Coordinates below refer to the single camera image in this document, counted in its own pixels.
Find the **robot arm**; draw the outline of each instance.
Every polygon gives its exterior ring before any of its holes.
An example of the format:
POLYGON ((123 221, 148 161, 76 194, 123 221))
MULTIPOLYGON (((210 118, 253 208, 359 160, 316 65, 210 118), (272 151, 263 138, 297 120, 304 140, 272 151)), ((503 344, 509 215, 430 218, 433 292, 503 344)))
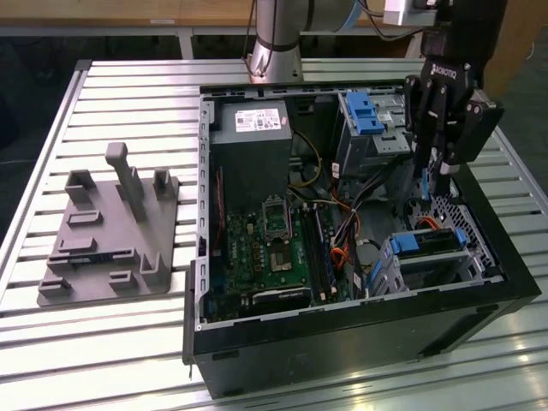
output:
POLYGON ((424 30, 420 47, 425 65, 420 75, 405 79, 404 92, 406 129, 414 136, 414 177, 428 167, 435 148, 433 192, 446 194, 450 175, 478 157, 503 115, 481 87, 506 1, 437 3, 435 24, 424 30))
POLYGON ((413 134, 414 177, 429 166, 436 151, 433 192, 449 190, 450 175, 474 161, 500 120, 503 109, 481 91, 507 0, 386 0, 384 13, 366 0, 253 0, 257 41, 246 61, 253 83, 303 81, 301 31, 349 27, 363 10, 384 23, 421 26, 420 75, 405 79, 406 129, 413 134))

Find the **yellow wire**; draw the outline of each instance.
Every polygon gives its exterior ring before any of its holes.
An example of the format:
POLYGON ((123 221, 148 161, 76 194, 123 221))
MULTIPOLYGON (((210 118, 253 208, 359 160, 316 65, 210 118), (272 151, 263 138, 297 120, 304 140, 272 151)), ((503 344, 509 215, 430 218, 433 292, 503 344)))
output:
POLYGON ((319 175, 322 172, 322 158, 319 156, 318 150, 316 150, 316 147, 312 142, 306 137, 303 133, 300 131, 294 130, 295 134, 298 134, 304 141, 308 143, 308 145, 314 150, 314 154, 316 154, 316 159, 318 160, 318 169, 316 170, 316 175, 312 178, 312 180, 308 180, 307 182, 294 182, 292 184, 289 184, 291 188, 302 188, 307 187, 311 184, 313 184, 316 180, 318 180, 319 175))
POLYGON ((336 204, 335 201, 329 201, 329 200, 305 200, 303 199, 296 191, 288 190, 288 193, 292 193, 297 199, 302 201, 303 203, 326 203, 326 204, 336 204))

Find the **sticker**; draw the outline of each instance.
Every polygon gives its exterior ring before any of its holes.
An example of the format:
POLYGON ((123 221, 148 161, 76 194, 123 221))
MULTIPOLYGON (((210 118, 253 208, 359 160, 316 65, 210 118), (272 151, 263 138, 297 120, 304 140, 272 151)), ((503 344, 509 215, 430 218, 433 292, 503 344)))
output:
POLYGON ((175 20, 153 19, 151 24, 175 24, 175 20))
POLYGON ((358 289, 361 289, 361 278, 356 273, 354 273, 354 284, 358 289))
POLYGON ((392 117, 389 113, 378 114, 377 117, 378 117, 378 120, 381 121, 381 122, 391 122, 392 121, 392 117))
POLYGON ((333 163, 331 165, 331 172, 333 173, 333 178, 339 178, 339 163, 333 163))
POLYGON ((277 109, 240 110, 235 114, 236 132, 279 130, 282 128, 277 109))

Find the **green circuit board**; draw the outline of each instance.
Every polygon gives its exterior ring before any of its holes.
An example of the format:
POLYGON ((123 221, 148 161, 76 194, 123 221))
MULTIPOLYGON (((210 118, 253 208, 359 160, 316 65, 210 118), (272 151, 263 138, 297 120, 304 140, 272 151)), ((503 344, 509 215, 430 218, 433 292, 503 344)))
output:
MULTIPOLYGON (((279 227, 282 217, 276 219, 279 227)), ((291 269, 272 271, 269 245, 265 241, 262 211, 228 215, 229 261, 227 293, 241 293, 275 287, 308 285, 308 265, 301 242, 302 233, 298 218, 291 218, 293 236, 291 248, 291 269), (247 225, 254 221, 253 233, 247 225)))
MULTIPOLYGON (((223 277, 223 292, 211 299, 211 320, 238 319, 242 296, 268 289, 287 287, 312 288, 309 265, 301 229, 300 210, 289 209, 292 236, 284 243, 290 250, 290 269, 272 270, 272 243, 265 239, 264 215, 262 210, 227 215, 227 250, 229 265, 223 277)), ((320 218, 325 234, 332 232, 332 217, 328 207, 320 208, 320 218)), ((269 215, 267 228, 283 229, 283 215, 269 215)), ((346 301, 350 297, 350 288, 346 279, 337 282, 337 297, 329 301, 312 300, 313 306, 326 302, 346 301)))

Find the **aluminum table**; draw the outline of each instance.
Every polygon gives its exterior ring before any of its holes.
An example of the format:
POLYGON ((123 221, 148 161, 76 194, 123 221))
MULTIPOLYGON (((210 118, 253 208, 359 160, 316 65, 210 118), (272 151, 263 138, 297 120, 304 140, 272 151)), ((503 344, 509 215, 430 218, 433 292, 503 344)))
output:
MULTIPOLYGON (((418 60, 305 60, 306 80, 382 80, 418 60)), ((240 61, 94 62, 74 72, 0 248, 0 409, 534 409, 548 405, 548 201, 498 129, 471 168, 544 292, 451 354, 213 401, 182 364, 184 277, 195 255, 199 86, 247 83, 240 61), (36 304, 72 169, 115 177, 124 140, 141 177, 179 177, 171 290, 92 307, 36 304)))

